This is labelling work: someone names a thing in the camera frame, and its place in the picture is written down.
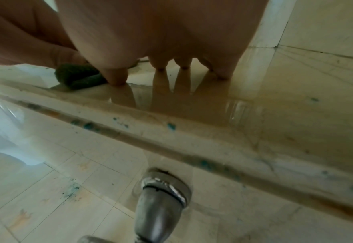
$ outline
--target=hand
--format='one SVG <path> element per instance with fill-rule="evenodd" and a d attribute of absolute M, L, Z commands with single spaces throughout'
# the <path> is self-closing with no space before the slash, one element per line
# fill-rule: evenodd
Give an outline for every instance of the hand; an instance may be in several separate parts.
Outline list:
<path fill-rule="evenodd" d="M 251 41 L 268 0 L 56 0 L 80 53 L 113 85 L 148 56 L 156 69 L 192 58 L 228 79 Z"/>
<path fill-rule="evenodd" d="M 85 64 L 43 0 L 0 0 L 0 65 Z"/>

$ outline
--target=tile floor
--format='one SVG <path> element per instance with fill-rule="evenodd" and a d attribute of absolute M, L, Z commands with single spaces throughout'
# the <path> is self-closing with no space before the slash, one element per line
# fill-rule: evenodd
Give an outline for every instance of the tile floor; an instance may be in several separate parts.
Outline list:
<path fill-rule="evenodd" d="M 83 235 L 133 242 L 133 215 L 114 205 L 142 165 L 135 167 L 120 173 L 75 153 L 53 169 L 0 154 L 0 243 L 75 243 Z"/>

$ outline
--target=human skin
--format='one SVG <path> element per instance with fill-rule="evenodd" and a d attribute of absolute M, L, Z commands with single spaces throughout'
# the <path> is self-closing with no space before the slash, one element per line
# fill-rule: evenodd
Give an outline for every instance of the human skin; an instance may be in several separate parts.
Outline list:
<path fill-rule="evenodd" d="M 86 64 L 57 13 L 42 0 L 0 0 L 0 65 Z"/>
<path fill-rule="evenodd" d="M 112 85 L 148 56 L 159 70 L 198 58 L 219 79 L 231 78 L 268 0 L 56 0 L 76 48 Z"/>

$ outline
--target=green sponge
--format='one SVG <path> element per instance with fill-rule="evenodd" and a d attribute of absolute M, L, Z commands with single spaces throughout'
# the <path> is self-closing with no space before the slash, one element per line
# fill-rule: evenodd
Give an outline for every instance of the green sponge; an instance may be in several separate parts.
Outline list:
<path fill-rule="evenodd" d="M 59 83 L 71 90 L 91 88 L 107 83 L 102 74 L 91 65 L 62 64 L 55 70 L 55 77 Z"/>

